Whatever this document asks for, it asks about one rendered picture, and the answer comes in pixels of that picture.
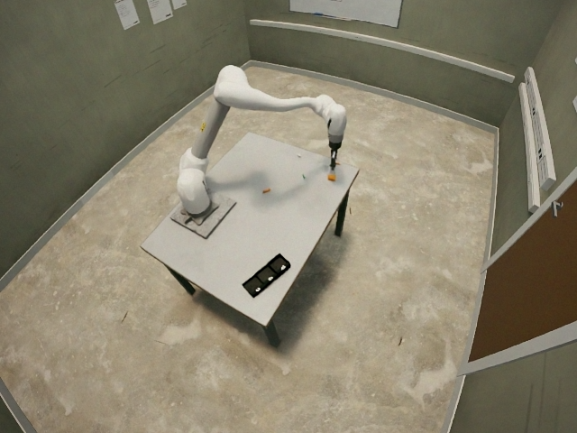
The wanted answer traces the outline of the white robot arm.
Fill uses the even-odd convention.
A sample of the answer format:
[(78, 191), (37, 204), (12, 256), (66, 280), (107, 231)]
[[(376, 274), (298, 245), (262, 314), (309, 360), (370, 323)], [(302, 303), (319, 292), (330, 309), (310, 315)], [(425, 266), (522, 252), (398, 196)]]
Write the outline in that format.
[(215, 85), (214, 99), (193, 147), (187, 149), (180, 159), (179, 175), (182, 175), (179, 176), (177, 182), (177, 191), (184, 205), (180, 213), (185, 216), (182, 220), (185, 224), (192, 220), (201, 226), (219, 208), (219, 205), (211, 201), (207, 194), (206, 170), (210, 161), (208, 153), (230, 107), (271, 112), (288, 112), (301, 107), (309, 107), (315, 114), (325, 119), (328, 140), (331, 143), (340, 143), (343, 140), (347, 121), (346, 111), (343, 106), (336, 105), (331, 97), (321, 95), (317, 98), (278, 99), (250, 88), (247, 82), (240, 68), (227, 66), (220, 71)]

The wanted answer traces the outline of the black three-compartment tray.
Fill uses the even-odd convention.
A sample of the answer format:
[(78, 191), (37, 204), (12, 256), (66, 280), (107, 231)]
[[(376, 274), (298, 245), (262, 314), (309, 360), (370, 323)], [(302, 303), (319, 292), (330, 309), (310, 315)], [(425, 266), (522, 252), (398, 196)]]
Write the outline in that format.
[(281, 253), (278, 253), (242, 285), (255, 298), (290, 267), (290, 262)]

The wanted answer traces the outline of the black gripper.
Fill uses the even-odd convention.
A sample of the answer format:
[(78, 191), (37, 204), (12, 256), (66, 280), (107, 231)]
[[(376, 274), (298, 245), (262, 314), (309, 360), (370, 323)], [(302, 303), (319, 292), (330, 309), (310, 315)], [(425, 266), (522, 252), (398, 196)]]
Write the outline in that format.
[[(330, 166), (331, 166), (330, 173), (333, 173), (333, 174), (334, 174), (335, 162), (336, 162), (336, 159), (337, 159), (337, 158), (335, 158), (335, 157), (337, 156), (338, 149), (340, 149), (341, 146), (342, 146), (342, 142), (340, 142), (340, 143), (331, 143), (330, 141), (328, 141), (328, 146), (331, 148), (331, 155), (332, 155), (332, 156), (331, 156), (331, 157), (332, 157), (332, 159), (331, 159), (331, 164), (330, 164)], [(336, 154), (336, 155), (335, 155), (335, 154)]]

